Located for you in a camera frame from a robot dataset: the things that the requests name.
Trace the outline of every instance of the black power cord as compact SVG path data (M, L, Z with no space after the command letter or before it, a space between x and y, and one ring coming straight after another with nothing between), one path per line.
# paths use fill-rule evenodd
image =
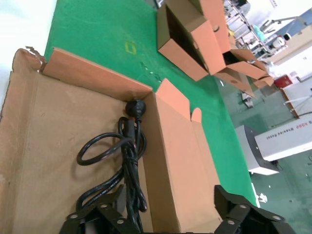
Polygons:
M135 117L135 122L126 117L118 121L118 133L103 133L88 141L77 155L77 163L82 166L91 165L106 159L115 153L119 148L122 153L122 167L109 180L84 192L76 202L76 211L95 203L99 197L110 192L124 178L126 184L126 208L127 219L133 223L139 231L143 232L139 211L147 210L147 202L140 188L137 161L142 157L146 149L146 138L141 131L141 116L145 112L145 103L142 100L134 100L126 105L126 113ZM86 151L99 140L106 137L119 138L114 146L90 159L82 159Z

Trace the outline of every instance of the white wall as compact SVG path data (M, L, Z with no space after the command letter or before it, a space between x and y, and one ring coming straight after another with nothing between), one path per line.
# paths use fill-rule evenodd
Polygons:
M0 109L15 51L33 46L44 54L57 0L0 0Z

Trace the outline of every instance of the box flap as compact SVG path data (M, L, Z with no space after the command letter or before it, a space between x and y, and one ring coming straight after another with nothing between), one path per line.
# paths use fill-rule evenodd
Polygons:
M265 71L244 61L229 64L227 67L254 79L260 79L266 75Z
M193 110L191 121L201 123L201 110L198 107Z
M15 198L24 151L29 108L35 92L34 76L40 62L27 50L16 51L0 119L0 233L11 233Z
M221 72L215 74L215 76L235 86L237 89L245 92L246 94L255 97L247 77L244 79L244 75L238 73L237 71L230 68L225 68Z
M157 11L157 48L160 49L170 39L166 5Z
M195 47L205 61L206 69L211 75L226 67L215 33L209 21L204 22L191 32Z
M145 84L59 48L54 48L43 74L123 101L143 99L152 91Z
M254 66L257 68L260 68L263 71L267 71L265 68L265 65L257 60L257 58L252 54L252 52L248 49L237 49L237 50L231 50L231 53L238 58L240 61L251 61L254 60L255 62L253 63Z
M208 75L208 72L173 39L170 39L158 51L195 81L203 79Z
M261 89L266 85L272 86L274 84L274 79L272 77L264 77L264 78L254 81L253 83L259 89Z
M166 4L188 32L206 21L188 0L167 0Z
M156 96L175 109L188 120L190 118L190 101L173 85L164 79L156 92Z
M189 0L196 9L208 19L214 29L221 52L228 52L230 47L228 26L226 24L223 0Z
M183 116L160 96L156 95L156 102L179 223L179 230L167 231L185 232L215 219L217 215L213 194L210 194L213 188L210 184L213 182L208 178L208 164L203 160L204 150L197 139L200 134L198 129L194 128L194 125L198 126L201 123L191 122L190 117ZM159 230L154 224L153 228L156 232Z
M206 70L213 75L225 68L223 55L209 20L206 20L188 0L169 0L166 4L186 29L185 37L192 40Z

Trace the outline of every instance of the cardboard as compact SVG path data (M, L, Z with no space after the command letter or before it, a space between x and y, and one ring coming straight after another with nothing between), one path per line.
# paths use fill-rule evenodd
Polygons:
M180 37L188 38L194 45L209 74L213 75L225 68L222 52L209 20L204 18L188 0L168 0L166 6L185 29Z
M189 0L196 9L209 20L214 29L222 53L231 49L229 41L229 30L224 15L223 0Z
M233 85L234 87L245 92L246 94L255 97L252 88L248 82L248 79L244 74L240 74L239 72L230 68L225 68L221 72L218 72L215 76Z
M193 80L198 81L208 75L195 48L186 39L180 37L181 27L166 5L157 12L157 47L158 51L179 67Z
M189 101L168 80L154 94L144 84L60 49L43 74L34 70L39 63L23 49L13 61L0 121L0 233L59 232L76 199L121 164L116 153L79 166L78 151L92 137L116 131L124 100L134 98L147 104L142 129L148 143L138 167L149 206L141 214L144 231L215 230L220 221L213 187L219 181L199 109L190 118ZM87 154L97 155L113 141L99 142ZM194 174L186 176L186 169ZM192 193L184 193L186 188Z
M259 80L256 80L253 82L253 84L259 88L262 89L265 86L272 86L274 84L274 79L272 77L263 77Z

